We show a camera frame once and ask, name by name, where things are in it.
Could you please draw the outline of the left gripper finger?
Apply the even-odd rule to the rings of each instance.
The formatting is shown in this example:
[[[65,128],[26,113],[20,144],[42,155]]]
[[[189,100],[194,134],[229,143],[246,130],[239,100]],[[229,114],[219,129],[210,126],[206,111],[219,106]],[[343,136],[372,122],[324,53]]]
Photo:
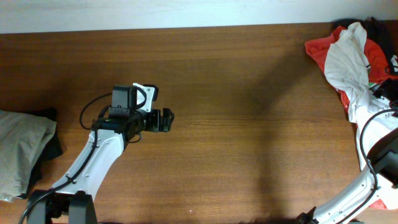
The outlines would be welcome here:
[[[171,129],[171,123],[169,120],[164,120],[159,127],[159,131],[161,132],[169,132]]]
[[[174,113],[169,108],[163,108],[163,122],[172,122],[174,120]]]

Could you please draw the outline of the white printed t-shirt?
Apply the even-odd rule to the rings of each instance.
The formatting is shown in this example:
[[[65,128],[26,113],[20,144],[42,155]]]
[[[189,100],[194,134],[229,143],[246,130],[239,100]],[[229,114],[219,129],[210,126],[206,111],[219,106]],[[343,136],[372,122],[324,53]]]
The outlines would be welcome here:
[[[371,70],[376,66],[365,51],[371,41],[359,22],[340,31],[337,38],[326,55],[325,76],[347,96],[348,119],[357,125],[356,145],[367,154],[378,140],[397,128],[397,118],[392,113],[380,114],[364,128],[371,116],[388,109],[388,100],[377,99],[370,90],[371,84],[377,83],[370,80]]]

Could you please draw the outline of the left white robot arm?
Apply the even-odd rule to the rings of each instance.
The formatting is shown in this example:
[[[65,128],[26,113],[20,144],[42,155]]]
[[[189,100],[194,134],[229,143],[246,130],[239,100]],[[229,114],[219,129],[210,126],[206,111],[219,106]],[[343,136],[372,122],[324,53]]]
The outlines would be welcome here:
[[[94,200],[116,159],[141,132],[168,132],[174,114],[168,108],[137,110],[127,116],[99,116],[86,146],[64,176],[48,190],[35,190],[20,223],[51,223],[68,215],[69,223],[96,223]]]

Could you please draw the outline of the red t-shirt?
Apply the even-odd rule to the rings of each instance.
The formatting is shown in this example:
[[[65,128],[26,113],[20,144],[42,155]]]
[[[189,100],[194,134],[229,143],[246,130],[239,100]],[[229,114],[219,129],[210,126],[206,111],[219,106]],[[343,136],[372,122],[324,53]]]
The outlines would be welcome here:
[[[343,29],[346,29],[345,27],[337,27],[330,36],[321,38],[321,39],[315,39],[315,40],[309,40],[308,42],[305,43],[305,51],[307,55],[309,55],[314,61],[318,64],[320,67],[321,71],[325,75],[324,72],[324,66],[325,66],[325,60],[326,60],[326,55],[328,52],[328,49],[330,47],[330,44],[334,43],[337,41],[337,35],[342,31]],[[369,75],[371,81],[376,81],[376,84],[371,84],[371,87],[375,87],[378,84],[381,84],[388,78],[390,79],[395,79],[395,76],[391,75],[387,71],[387,59],[386,56],[384,55],[384,52],[381,50],[380,46],[378,46],[377,43],[375,43],[373,40],[369,39],[371,42],[366,45],[365,51],[366,55],[371,59],[371,64],[375,65],[376,68],[371,70],[371,73]],[[341,102],[343,104],[344,110],[348,114],[348,110],[346,106],[348,105],[348,99],[345,93],[342,91],[337,90],[335,87],[334,89],[340,94]]]

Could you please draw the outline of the black garment top right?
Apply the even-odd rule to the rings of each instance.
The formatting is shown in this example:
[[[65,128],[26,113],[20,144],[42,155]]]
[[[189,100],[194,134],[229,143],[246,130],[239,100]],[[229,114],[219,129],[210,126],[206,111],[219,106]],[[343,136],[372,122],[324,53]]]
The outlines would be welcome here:
[[[349,25],[359,22],[362,27],[366,30],[369,39],[373,40],[380,46],[381,50],[387,59],[387,71],[393,75],[397,76],[397,55],[392,41],[391,33],[388,28],[382,22],[379,22],[374,17],[369,17],[366,20],[359,19],[339,19],[333,22],[332,28],[337,28],[338,26],[348,28]]]

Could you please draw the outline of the folded black garment left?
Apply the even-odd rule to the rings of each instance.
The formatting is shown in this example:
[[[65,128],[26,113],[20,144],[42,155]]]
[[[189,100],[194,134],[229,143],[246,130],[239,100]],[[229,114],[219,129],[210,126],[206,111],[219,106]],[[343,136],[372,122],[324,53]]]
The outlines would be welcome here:
[[[25,111],[25,113],[31,114],[34,116],[45,117],[52,121],[57,120],[57,110],[54,107],[46,108],[44,110]],[[26,199],[29,196],[31,190],[34,188],[34,185],[39,180],[42,179],[42,171],[41,171],[42,164],[46,161],[55,159],[55,158],[61,156],[62,154],[63,154],[63,151],[61,149],[60,140],[58,138],[57,132],[55,132],[55,134],[50,139],[50,141],[45,145],[35,166],[32,168],[32,171],[30,173],[29,184],[27,186],[27,190],[25,192],[21,193],[20,195],[18,195],[16,198]]]

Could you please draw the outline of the folded grey garment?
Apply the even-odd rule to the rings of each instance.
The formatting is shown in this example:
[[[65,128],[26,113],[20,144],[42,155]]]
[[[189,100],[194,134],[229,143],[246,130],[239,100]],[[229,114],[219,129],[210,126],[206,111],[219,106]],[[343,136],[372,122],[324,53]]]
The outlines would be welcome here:
[[[32,169],[57,123],[46,117],[1,111],[1,200],[27,192]]]

